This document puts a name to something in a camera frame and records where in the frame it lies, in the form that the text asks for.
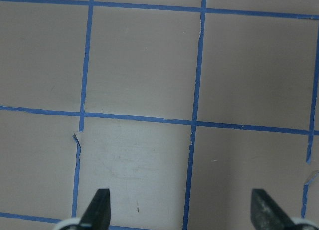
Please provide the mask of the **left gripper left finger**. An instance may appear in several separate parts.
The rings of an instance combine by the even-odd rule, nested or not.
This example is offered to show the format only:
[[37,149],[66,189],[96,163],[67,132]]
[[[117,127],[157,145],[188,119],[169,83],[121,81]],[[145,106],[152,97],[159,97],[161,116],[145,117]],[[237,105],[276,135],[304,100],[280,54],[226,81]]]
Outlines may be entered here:
[[98,189],[80,218],[58,222],[54,230],[108,230],[110,226],[110,190]]

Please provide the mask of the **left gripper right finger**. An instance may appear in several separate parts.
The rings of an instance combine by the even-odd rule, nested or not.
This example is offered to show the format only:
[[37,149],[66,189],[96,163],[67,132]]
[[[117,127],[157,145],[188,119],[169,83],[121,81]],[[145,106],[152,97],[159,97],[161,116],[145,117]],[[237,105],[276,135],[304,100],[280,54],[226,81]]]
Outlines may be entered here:
[[317,230],[314,222],[291,218],[263,189],[251,192],[251,223],[256,230]]

